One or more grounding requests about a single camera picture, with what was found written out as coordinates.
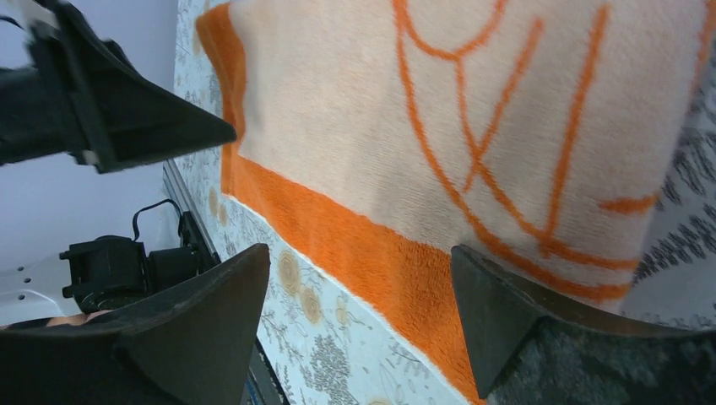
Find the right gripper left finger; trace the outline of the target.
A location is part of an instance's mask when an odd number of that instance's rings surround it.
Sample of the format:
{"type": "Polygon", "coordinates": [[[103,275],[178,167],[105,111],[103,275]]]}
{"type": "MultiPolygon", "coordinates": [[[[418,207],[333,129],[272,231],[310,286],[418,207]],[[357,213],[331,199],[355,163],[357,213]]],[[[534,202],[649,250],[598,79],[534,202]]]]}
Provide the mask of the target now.
{"type": "Polygon", "coordinates": [[[269,280],[265,244],[80,326],[1,334],[4,404],[237,404],[269,280]]]}

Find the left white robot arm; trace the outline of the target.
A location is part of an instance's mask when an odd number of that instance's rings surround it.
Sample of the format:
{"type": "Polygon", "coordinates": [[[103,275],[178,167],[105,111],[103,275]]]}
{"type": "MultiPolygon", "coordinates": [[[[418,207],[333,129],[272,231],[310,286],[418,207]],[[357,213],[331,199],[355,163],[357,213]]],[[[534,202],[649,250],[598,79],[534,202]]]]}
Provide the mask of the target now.
{"type": "MultiPolygon", "coordinates": [[[[66,1],[18,1],[30,65],[1,71],[1,162],[71,155],[113,173],[236,140],[233,127],[144,78],[66,1]]],[[[210,269],[193,217],[178,214],[177,248],[147,252],[138,234],[71,245],[1,275],[1,322],[111,311],[210,269]]]]}

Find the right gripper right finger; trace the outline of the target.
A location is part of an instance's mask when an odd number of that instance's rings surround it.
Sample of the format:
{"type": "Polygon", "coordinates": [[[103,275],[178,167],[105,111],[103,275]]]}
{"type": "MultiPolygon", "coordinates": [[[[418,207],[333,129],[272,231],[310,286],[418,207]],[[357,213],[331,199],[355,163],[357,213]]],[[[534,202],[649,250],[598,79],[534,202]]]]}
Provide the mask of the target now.
{"type": "Polygon", "coordinates": [[[715,333],[618,316],[459,245],[453,290],[489,404],[712,404],[715,333]]]}

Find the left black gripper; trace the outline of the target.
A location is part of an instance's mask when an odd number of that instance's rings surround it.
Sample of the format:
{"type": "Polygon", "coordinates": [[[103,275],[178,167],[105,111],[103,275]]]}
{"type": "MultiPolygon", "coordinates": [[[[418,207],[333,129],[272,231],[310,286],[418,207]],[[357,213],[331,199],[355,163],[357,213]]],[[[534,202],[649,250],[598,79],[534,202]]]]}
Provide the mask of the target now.
{"type": "Polygon", "coordinates": [[[1,164],[66,153],[100,173],[236,141],[231,124],[144,78],[72,4],[27,34],[31,64],[1,69],[1,164]]]}

